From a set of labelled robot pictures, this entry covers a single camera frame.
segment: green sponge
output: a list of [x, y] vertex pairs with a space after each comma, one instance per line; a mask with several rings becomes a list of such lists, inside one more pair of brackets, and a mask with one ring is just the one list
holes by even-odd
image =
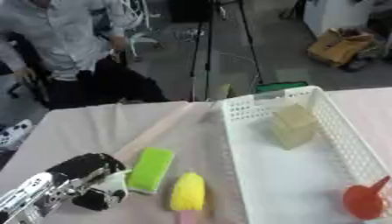
[[173, 153], [169, 150], [144, 149], [135, 168], [126, 177], [128, 189], [140, 193], [156, 193], [172, 160]]

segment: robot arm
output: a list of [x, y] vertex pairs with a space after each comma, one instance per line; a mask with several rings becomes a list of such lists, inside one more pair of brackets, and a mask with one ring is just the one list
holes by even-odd
[[38, 224], [65, 200], [95, 211], [108, 209], [128, 196], [124, 170], [103, 153], [57, 164], [0, 198], [0, 224]]

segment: sponge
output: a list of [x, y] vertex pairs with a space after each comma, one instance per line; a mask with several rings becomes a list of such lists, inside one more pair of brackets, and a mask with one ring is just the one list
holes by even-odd
[[299, 104], [293, 104], [274, 113], [271, 129], [286, 150], [312, 140], [317, 130], [316, 117]]
[[133, 172], [126, 177], [128, 189], [140, 193], [156, 193], [173, 157], [169, 150], [144, 149]]
[[203, 209], [205, 194], [204, 179], [194, 172], [184, 173], [173, 188], [171, 210], [200, 211]]

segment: basket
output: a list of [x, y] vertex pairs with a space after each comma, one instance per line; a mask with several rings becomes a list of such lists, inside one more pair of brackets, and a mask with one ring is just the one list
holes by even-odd
[[[270, 118], [298, 103], [318, 119], [317, 135], [283, 150]], [[342, 205], [351, 185], [371, 186], [389, 175], [371, 148], [319, 87], [245, 95], [222, 102], [222, 112], [249, 223], [358, 223]], [[392, 183], [381, 191], [392, 215]]]

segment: box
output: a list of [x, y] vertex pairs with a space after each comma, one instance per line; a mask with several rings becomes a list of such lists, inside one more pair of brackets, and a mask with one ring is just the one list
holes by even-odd
[[370, 33], [343, 36], [342, 30], [330, 29], [321, 35], [317, 42], [308, 48], [308, 53], [316, 60], [324, 61], [334, 67], [345, 65], [374, 40]]
[[316, 128], [316, 118], [298, 104], [273, 113], [271, 130], [286, 150], [311, 141]]

